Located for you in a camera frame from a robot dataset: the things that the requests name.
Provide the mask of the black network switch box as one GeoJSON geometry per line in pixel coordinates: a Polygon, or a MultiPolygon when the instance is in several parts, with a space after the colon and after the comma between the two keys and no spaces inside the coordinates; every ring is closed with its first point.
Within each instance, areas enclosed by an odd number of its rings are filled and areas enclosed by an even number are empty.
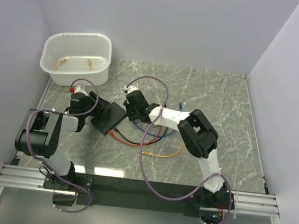
{"type": "Polygon", "coordinates": [[[119,122],[126,118],[127,112],[117,103],[108,104],[100,114],[91,119],[91,124],[103,135],[112,130],[119,122]]]}

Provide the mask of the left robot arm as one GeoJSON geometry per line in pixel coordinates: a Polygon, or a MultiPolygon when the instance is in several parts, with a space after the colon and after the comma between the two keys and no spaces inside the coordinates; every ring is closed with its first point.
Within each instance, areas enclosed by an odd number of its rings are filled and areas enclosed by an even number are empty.
{"type": "Polygon", "coordinates": [[[62,128],[80,132],[86,118],[101,120],[111,103],[100,98],[93,91],[72,91],[69,106],[61,113],[30,109],[15,138],[15,148],[27,156],[39,160],[47,174],[48,181],[62,190],[78,187],[75,165],[58,150],[62,128]]]}

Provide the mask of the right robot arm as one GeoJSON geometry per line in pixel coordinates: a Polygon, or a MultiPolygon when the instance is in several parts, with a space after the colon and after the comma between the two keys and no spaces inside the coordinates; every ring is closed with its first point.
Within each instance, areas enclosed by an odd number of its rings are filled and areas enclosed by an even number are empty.
{"type": "Polygon", "coordinates": [[[144,95],[135,86],[124,88],[129,120],[140,120],[148,124],[144,137],[153,125],[164,126],[180,133],[188,152],[197,158],[203,181],[187,195],[171,198],[158,193],[148,181],[143,169],[142,155],[144,141],[141,141],[139,162],[146,185],[159,198],[166,201],[181,201],[194,197],[204,207],[218,208],[230,189],[227,180],[221,173],[217,159],[218,133],[203,112],[195,109],[192,112],[168,109],[166,105],[149,104],[144,95]]]}

